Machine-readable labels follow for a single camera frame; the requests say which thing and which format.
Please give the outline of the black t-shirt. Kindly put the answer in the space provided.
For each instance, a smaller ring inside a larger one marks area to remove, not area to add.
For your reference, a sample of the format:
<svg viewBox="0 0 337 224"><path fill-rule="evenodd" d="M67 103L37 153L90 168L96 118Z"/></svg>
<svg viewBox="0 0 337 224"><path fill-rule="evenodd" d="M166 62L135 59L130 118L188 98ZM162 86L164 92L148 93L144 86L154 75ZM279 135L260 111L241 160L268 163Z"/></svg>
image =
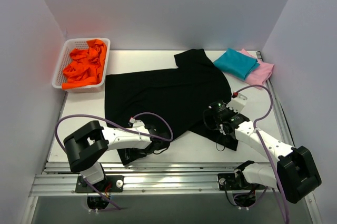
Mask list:
<svg viewBox="0 0 337 224"><path fill-rule="evenodd" d="M214 130L206 111L213 102L230 102L232 92L225 75L203 49L176 54L174 59L175 69L106 76L106 119L126 127L139 114L140 120L164 137L170 135L170 127L175 139L191 131L236 150L237 142Z"/></svg>

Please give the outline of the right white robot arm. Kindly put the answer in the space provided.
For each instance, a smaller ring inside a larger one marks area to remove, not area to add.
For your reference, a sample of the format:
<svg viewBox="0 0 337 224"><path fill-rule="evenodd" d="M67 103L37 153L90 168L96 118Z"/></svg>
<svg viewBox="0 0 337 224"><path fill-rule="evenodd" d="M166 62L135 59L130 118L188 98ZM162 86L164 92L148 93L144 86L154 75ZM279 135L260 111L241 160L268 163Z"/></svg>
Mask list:
<svg viewBox="0 0 337 224"><path fill-rule="evenodd" d="M322 183L311 152L304 146L288 145L263 130L241 114L243 105L231 101L213 102L204 112L204 122L237 145L244 143L265 156L269 164L245 161L234 170L239 188L252 184L279 189L290 203L297 203Z"/></svg>

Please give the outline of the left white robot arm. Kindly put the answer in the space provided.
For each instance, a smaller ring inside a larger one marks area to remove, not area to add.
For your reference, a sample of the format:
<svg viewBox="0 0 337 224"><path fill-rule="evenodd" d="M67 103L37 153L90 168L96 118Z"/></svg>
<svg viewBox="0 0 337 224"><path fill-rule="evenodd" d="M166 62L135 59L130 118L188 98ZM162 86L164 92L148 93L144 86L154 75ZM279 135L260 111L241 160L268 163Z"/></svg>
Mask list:
<svg viewBox="0 0 337 224"><path fill-rule="evenodd" d="M117 150L123 165L170 146L171 139L159 134L155 127L131 119L131 128L109 128L97 120L90 121L69 136L63 143L72 173L87 179L94 192L106 187L106 178L99 158L107 151Z"/></svg>

